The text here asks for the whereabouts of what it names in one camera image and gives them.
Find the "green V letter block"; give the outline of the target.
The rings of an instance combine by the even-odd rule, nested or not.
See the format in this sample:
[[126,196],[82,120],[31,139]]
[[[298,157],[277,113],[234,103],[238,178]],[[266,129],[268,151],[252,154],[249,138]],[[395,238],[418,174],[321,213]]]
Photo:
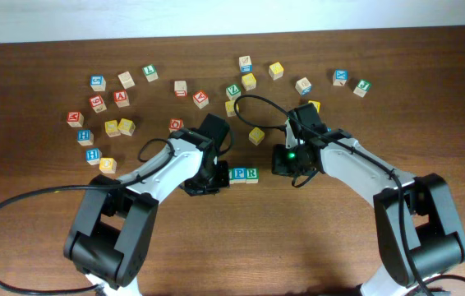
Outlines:
[[229,184],[234,183],[234,177],[233,177],[233,170],[232,169],[228,169],[228,180],[229,180]]

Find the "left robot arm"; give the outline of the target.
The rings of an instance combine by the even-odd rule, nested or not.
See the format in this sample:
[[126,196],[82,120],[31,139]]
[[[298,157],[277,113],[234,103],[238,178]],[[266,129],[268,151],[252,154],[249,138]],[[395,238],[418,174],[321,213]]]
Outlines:
[[228,187],[221,160],[230,126],[208,114],[198,128],[172,132],[164,148],[117,179],[91,180],[64,245],[64,256],[94,284],[98,295],[137,295],[159,204],[177,187],[190,196]]

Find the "green R letter block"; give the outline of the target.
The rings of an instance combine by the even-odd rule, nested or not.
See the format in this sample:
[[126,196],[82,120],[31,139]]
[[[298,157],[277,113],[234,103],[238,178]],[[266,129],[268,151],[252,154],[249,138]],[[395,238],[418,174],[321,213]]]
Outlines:
[[259,182],[259,170],[257,168],[246,169],[246,183],[258,183]]

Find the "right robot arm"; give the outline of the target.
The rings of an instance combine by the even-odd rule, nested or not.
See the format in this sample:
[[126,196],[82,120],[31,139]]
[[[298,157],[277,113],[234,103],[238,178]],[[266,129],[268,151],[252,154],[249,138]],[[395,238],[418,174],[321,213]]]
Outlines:
[[329,130],[313,104],[286,113],[286,141],[274,146],[272,172],[336,178],[368,202],[382,265],[355,295],[409,295],[427,279],[465,262],[465,232],[445,180],[399,170],[349,133]]

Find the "blue P letter block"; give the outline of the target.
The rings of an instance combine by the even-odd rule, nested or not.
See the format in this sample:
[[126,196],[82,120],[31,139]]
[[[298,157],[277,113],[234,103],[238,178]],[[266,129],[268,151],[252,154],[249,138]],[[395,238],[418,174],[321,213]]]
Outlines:
[[246,182],[246,168],[234,168],[232,170],[231,183],[245,183]]

